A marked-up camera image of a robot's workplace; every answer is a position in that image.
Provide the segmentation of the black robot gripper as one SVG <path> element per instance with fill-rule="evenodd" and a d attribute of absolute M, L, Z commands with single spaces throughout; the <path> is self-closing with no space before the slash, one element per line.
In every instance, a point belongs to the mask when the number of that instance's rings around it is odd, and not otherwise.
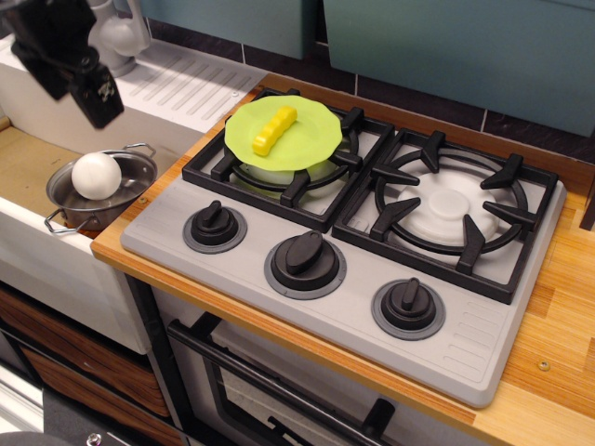
<path fill-rule="evenodd" d="M 54 100 L 70 91 L 96 129 L 124 112 L 111 72 L 88 43 L 96 17 L 86 1 L 3 1 L 1 17 L 14 36 L 11 51 Z"/>

